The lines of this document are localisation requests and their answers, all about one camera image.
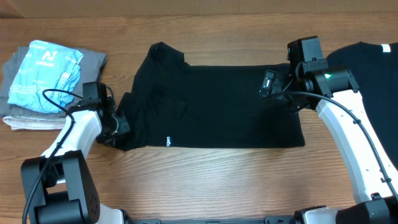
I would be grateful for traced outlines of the black polo shirt Sydrogen logo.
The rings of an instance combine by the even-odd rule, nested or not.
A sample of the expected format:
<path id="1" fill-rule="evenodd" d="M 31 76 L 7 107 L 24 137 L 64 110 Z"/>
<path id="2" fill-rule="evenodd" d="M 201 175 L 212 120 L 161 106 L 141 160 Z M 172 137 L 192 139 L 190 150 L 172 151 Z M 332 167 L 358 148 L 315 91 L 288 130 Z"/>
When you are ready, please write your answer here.
<path id="1" fill-rule="evenodd" d="M 299 116 L 286 102 L 259 94 L 268 70 L 285 75 L 289 66 L 192 66 L 182 52 L 156 43 L 119 104 L 131 130 L 115 146 L 303 146 Z"/>

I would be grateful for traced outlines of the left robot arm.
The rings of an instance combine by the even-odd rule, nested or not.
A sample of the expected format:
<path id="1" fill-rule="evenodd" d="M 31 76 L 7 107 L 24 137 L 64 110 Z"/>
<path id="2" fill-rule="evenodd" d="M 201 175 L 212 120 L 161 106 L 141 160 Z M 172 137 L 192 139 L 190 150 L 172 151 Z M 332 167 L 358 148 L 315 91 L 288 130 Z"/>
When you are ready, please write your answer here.
<path id="1" fill-rule="evenodd" d="M 74 106 L 64 128 L 39 157 L 25 160 L 23 223 L 130 223 L 122 209 L 100 202 L 86 163 L 94 143 L 114 144 L 130 131 L 125 116 L 108 106 Z"/>

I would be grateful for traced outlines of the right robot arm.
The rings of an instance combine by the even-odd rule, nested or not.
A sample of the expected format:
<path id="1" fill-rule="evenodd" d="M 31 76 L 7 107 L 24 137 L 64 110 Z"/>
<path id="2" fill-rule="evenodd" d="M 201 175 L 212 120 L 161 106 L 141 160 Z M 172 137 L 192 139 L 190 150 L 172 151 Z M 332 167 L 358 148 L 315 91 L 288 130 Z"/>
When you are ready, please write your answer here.
<path id="1" fill-rule="evenodd" d="M 382 147 L 363 105 L 359 86 L 345 67 L 296 75 L 268 70 L 259 92 L 315 110 L 326 124 L 351 180 L 355 205 L 297 210 L 285 223 L 397 223 L 397 169 Z"/>

